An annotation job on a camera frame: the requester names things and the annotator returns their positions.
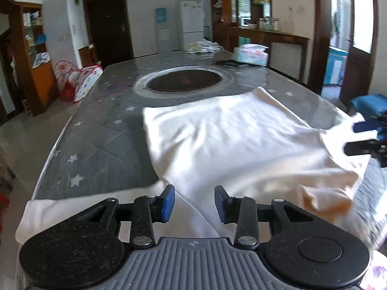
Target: dark round glass plate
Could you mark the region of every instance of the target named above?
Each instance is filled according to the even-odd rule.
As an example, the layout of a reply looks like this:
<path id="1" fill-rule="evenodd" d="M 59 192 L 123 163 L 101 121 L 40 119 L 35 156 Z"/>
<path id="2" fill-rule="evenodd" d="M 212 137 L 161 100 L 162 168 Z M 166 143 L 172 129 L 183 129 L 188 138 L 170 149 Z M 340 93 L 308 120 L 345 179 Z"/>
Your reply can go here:
<path id="1" fill-rule="evenodd" d="M 221 77 L 210 71 L 192 69 L 160 75 L 148 83 L 148 88 L 158 92 L 191 92 L 220 82 Z"/>

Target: white refrigerator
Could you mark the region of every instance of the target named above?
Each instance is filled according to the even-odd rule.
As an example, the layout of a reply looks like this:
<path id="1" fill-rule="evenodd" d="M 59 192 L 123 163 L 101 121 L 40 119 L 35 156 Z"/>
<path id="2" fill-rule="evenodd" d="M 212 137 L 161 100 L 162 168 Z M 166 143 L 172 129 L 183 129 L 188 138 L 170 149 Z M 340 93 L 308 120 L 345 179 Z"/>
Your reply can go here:
<path id="1" fill-rule="evenodd" d="M 202 0 L 182 0 L 178 3 L 179 42 L 188 50 L 191 42 L 204 38 L 204 11 Z"/>

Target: star pattern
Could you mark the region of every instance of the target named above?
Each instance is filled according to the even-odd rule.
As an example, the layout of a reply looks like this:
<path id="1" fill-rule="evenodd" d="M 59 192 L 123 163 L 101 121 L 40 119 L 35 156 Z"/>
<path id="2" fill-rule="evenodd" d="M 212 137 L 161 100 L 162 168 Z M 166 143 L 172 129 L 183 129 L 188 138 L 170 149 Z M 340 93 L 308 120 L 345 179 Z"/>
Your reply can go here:
<path id="1" fill-rule="evenodd" d="M 84 177 L 81 177 L 79 174 L 77 174 L 74 178 L 70 179 L 70 181 L 71 181 L 70 187 L 79 186 L 79 182 L 82 181 L 83 179 L 84 179 Z"/>
<path id="2" fill-rule="evenodd" d="M 78 158 L 77 158 L 77 154 L 75 154 L 75 155 L 71 155 L 70 156 L 70 159 L 69 160 L 67 160 L 67 162 L 71 162 L 71 163 L 73 163 L 74 161 L 76 161 Z"/>

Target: silver bolt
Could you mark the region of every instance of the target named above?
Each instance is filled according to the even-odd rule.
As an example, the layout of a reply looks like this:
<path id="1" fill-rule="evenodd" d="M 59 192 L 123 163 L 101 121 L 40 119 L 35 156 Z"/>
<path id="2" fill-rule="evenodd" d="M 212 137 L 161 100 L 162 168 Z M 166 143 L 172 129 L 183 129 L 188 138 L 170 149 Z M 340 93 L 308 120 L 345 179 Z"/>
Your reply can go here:
<path id="1" fill-rule="evenodd" d="M 152 239 L 149 238 L 149 237 L 145 237 L 143 235 L 139 236 L 139 237 L 135 237 L 133 239 L 133 243 L 135 245 L 139 245 L 139 246 L 147 246 L 149 245 L 150 243 L 152 243 Z"/>
<path id="2" fill-rule="evenodd" d="M 241 245 L 251 246 L 257 243 L 257 239 L 255 237 L 251 237 L 249 235 L 245 235 L 243 237 L 238 238 L 238 242 Z"/>

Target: refrigerator door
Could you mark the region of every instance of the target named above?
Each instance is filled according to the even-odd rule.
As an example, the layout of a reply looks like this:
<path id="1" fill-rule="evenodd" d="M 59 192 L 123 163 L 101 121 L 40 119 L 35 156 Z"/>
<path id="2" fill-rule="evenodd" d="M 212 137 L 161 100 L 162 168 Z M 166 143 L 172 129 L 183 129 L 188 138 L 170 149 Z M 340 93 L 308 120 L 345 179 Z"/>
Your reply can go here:
<path id="1" fill-rule="evenodd" d="M 183 34 L 204 30 L 204 11 L 202 0 L 181 1 L 181 21 Z"/>
<path id="2" fill-rule="evenodd" d="M 202 41 L 204 38 L 203 32 L 199 33 L 185 33 L 183 34 L 183 49 L 188 50 L 191 42 Z"/>

